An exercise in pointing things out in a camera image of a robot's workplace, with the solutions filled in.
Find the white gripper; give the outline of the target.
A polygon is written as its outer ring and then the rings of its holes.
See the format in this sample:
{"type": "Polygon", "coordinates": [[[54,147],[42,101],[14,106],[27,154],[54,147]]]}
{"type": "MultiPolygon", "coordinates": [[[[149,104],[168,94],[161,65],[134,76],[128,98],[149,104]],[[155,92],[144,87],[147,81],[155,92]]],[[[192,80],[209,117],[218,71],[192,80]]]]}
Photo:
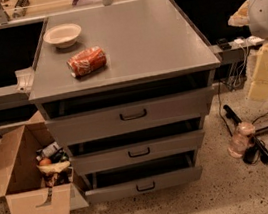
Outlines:
{"type": "MultiPolygon", "coordinates": [[[[249,0],[246,0],[238,10],[229,17],[229,26],[243,27],[249,25],[248,4],[249,0]]],[[[268,98],[268,43],[261,46],[256,56],[253,82],[248,87],[247,97],[249,100],[258,102],[265,101],[268,98]]]]}

